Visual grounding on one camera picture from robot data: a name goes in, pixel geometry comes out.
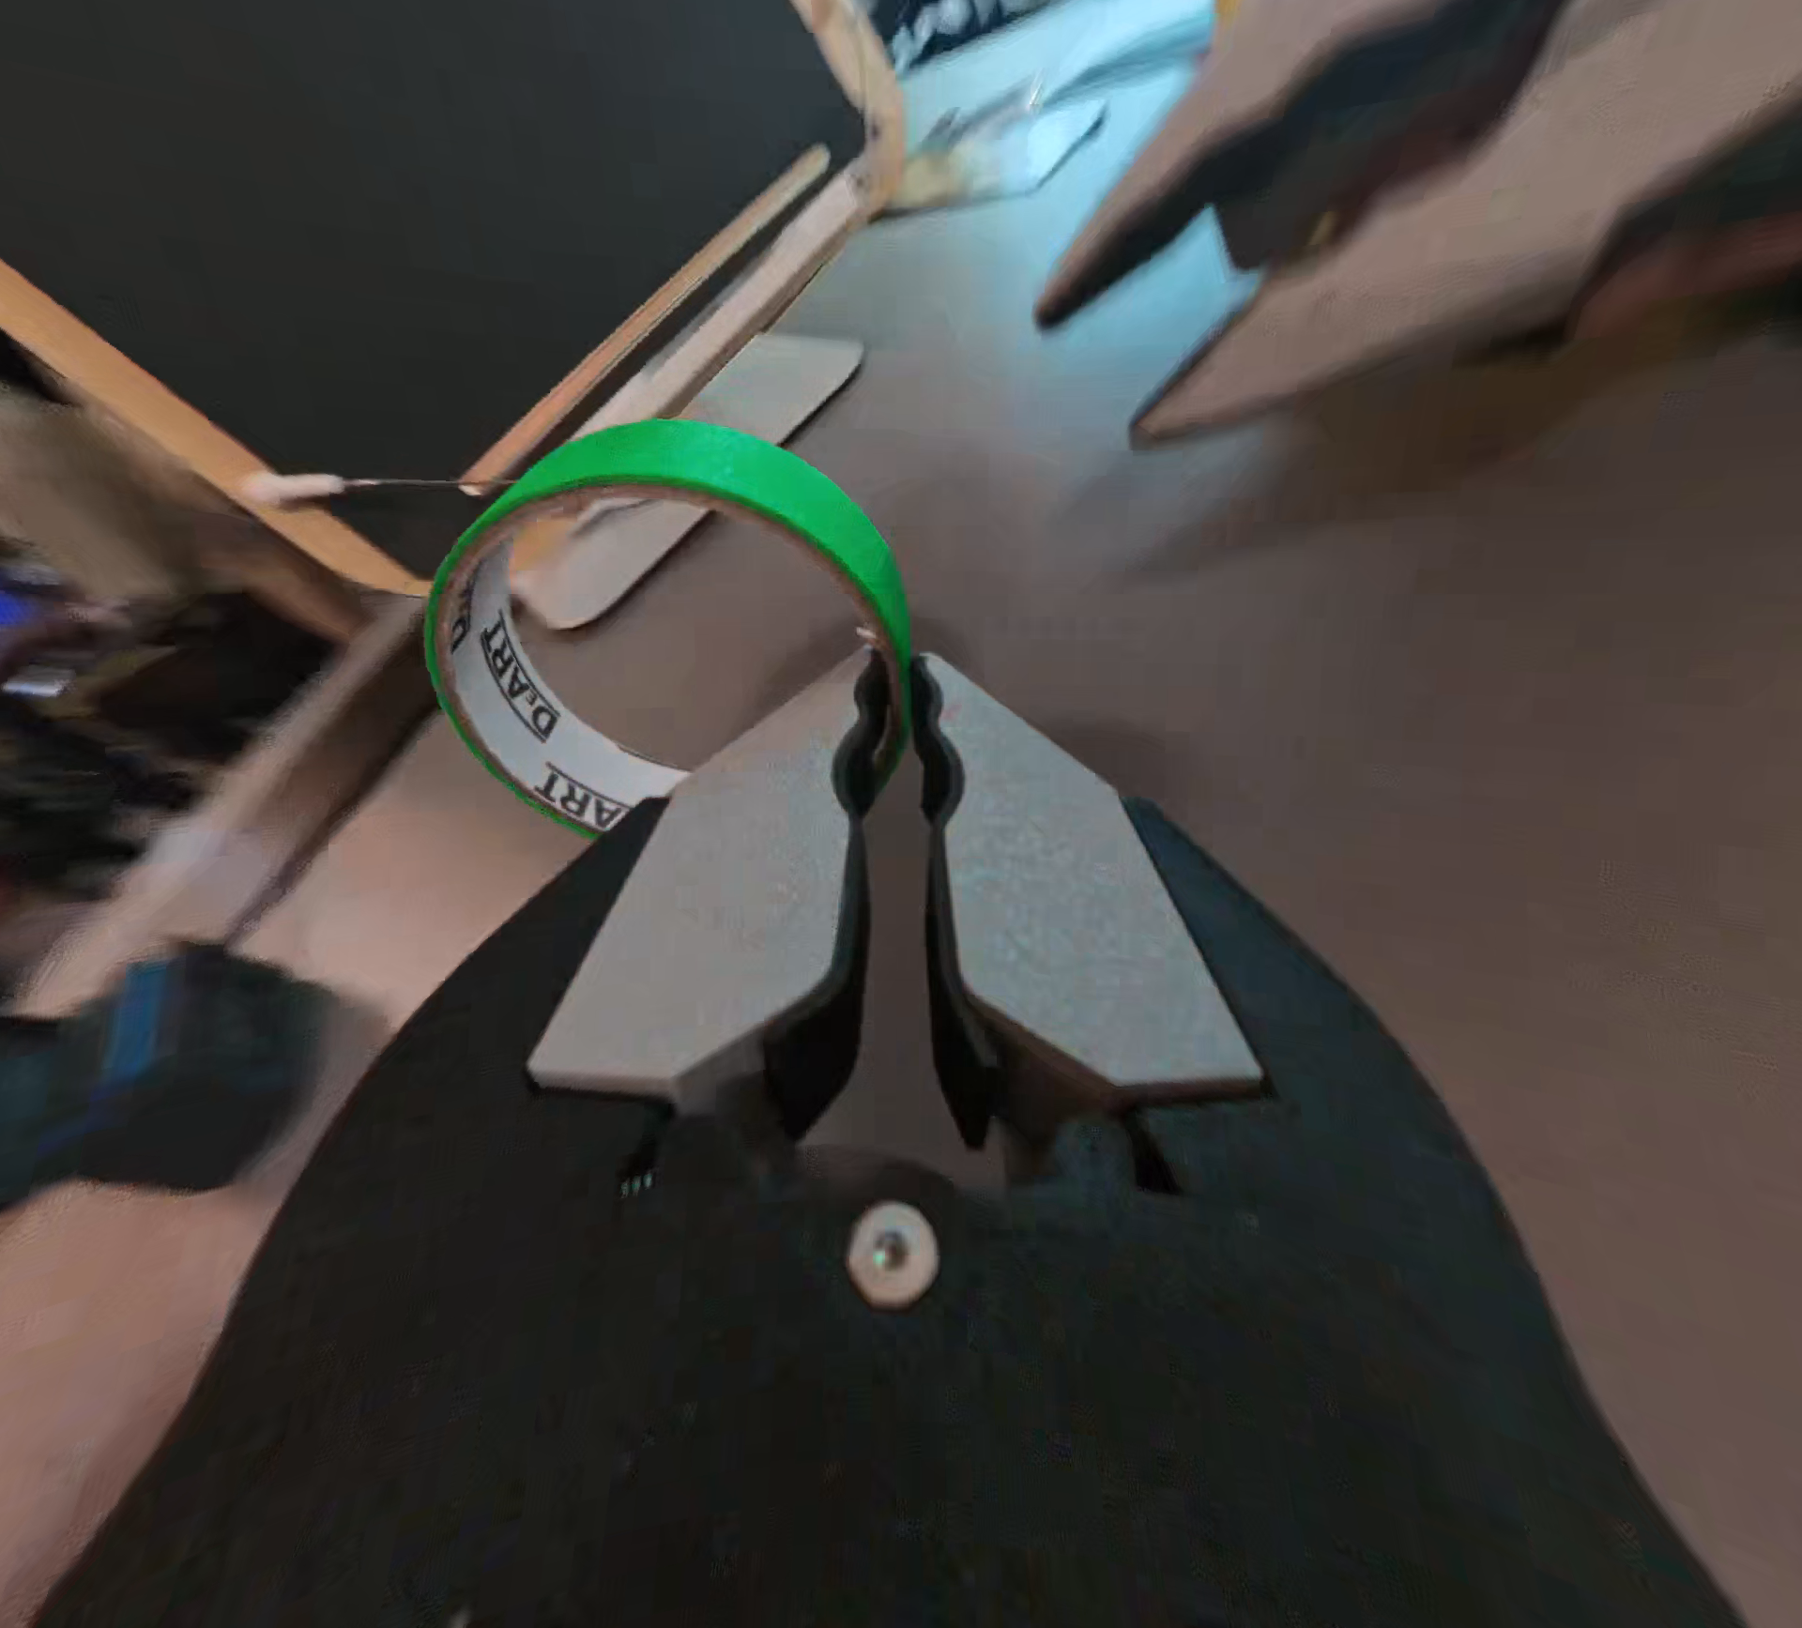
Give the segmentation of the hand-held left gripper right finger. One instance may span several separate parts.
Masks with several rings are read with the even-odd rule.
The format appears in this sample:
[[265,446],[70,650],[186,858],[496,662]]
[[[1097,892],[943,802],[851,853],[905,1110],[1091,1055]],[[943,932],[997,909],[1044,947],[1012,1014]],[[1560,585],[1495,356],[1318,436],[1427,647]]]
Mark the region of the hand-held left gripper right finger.
[[937,654],[913,663],[913,744],[932,1055],[965,1145],[1266,1085],[1114,783]]

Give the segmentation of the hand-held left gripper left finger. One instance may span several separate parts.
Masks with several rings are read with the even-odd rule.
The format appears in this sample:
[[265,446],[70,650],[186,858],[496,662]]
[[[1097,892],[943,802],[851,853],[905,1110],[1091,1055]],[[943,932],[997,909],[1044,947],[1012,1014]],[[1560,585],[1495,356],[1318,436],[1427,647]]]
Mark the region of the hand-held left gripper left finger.
[[892,701],[862,648],[674,789],[530,1054],[541,1089],[806,1138],[860,1050]]

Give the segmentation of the green tape roll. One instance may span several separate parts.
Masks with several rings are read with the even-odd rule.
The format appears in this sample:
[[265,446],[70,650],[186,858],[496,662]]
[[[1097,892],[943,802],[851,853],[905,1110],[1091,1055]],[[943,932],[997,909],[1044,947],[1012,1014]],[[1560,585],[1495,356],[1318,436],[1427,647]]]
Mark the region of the green tape roll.
[[823,470],[719,423],[620,423],[558,446],[511,483],[440,562],[423,609],[423,654],[444,716],[485,770],[535,813],[594,840],[688,772],[627,750],[582,720],[534,665],[513,602],[515,541],[562,504],[671,500],[733,513],[817,558],[860,609],[885,669],[885,783],[915,737],[913,617],[890,541]]

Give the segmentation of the silver laptop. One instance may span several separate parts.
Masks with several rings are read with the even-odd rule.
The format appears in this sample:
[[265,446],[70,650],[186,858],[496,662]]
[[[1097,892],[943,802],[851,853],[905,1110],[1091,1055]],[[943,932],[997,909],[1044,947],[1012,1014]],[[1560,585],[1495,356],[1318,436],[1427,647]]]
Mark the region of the silver laptop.
[[948,110],[909,153],[888,210],[928,213],[1029,196],[1104,129],[1108,114],[1099,95],[1052,99],[1035,89]]

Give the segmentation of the white board stand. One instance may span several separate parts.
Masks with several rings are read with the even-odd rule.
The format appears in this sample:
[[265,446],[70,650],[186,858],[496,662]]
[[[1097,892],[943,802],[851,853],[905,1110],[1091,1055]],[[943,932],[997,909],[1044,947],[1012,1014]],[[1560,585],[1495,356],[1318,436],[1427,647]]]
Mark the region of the white board stand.
[[[755,262],[665,352],[597,403],[584,438],[650,418],[721,423],[768,444],[791,442],[862,369],[855,339],[787,333],[781,315],[868,221],[881,161],[862,153],[778,230]],[[599,622],[704,523],[697,506],[564,506],[509,555],[511,594],[543,626]]]

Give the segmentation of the black charging case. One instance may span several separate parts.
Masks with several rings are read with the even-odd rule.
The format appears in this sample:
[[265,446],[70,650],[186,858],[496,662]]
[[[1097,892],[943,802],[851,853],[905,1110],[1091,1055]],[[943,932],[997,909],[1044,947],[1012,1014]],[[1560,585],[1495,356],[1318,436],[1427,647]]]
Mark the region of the black charging case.
[[2,1207],[64,1183],[233,1185],[305,1110],[333,994],[220,945],[181,943],[53,1018],[2,1018]]

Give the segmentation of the black board with wooden frame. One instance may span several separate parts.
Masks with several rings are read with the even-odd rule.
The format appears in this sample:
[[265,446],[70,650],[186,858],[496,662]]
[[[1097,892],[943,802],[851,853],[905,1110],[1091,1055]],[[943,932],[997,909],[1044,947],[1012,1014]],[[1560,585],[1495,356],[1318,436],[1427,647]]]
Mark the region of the black board with wooden frame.
[[4,0],[4,369],[346,641],[457,528],[250,480],[496,481],[657,360],[671,412],[903,159],[856,0]]

